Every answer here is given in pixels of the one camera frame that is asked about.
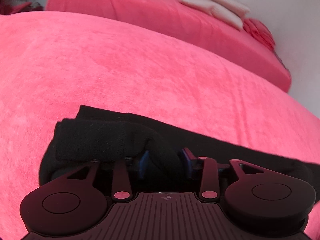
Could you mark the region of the black knit pants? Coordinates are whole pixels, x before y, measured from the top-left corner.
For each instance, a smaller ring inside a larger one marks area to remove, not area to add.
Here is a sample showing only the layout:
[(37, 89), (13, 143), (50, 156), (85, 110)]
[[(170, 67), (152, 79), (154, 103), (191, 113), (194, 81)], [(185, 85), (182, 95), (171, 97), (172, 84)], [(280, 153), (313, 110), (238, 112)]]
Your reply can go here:
[(55, 125), (40, 164), (39, 184), (44, 185), (93, 159), (111, 166), (126, 157), (141, 158), (145, 152), (150, 155), (155, 179), (172, 184), (181, 166), (178, 152), (182, 148), (223, 164), (241, 159), (304, 180), (319, 190), (317, 164), (255, 151), (141, 115), (84, 105), (74, 119), (63, 119)]

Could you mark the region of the pink plush bed cover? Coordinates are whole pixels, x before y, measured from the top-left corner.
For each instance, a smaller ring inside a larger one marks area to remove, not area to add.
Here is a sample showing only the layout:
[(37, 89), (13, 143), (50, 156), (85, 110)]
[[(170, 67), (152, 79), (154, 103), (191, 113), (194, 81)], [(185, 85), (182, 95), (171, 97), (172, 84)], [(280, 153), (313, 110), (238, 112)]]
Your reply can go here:
[(26, 234), (55, 124), (80, 105), (319, 163), (319, 118), (265, 79), (148, 29), (70, 12), (1, 17), (1, 237)]

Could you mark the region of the folded pink blanket stack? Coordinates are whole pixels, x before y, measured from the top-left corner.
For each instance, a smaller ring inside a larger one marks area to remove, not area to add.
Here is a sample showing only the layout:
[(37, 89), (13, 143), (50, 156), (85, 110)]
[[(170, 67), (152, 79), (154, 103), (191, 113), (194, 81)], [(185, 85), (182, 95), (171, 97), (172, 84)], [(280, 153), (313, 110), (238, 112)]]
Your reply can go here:
[(270, 51), (274, 51), (276, 43), (269, 29), (259, 20), (245, 18), (244, 30)]

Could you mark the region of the lower pink pillow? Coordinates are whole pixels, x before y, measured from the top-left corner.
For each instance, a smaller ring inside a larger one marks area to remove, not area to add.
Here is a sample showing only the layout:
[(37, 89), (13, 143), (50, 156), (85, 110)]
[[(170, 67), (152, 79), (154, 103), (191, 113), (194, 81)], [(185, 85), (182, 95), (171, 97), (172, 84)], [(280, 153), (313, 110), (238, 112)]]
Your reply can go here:
[(244, 28), (242, 19), (219, 3), (211, 0), (181, 0), (183, 5), (204, 12), (241, 31)]

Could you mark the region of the far pink bed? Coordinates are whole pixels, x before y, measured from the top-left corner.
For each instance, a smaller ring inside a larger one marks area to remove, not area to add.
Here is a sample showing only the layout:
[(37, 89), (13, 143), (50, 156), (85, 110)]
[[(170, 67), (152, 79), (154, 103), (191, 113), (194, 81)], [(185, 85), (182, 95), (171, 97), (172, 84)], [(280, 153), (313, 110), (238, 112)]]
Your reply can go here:
[(266, 79), (284, 92), (290, 72), (274, 51), (234, 27), (180, 3), (180, 0), (48, 0), (48, 11), (76, 12), (137, 25), (211, 51)]

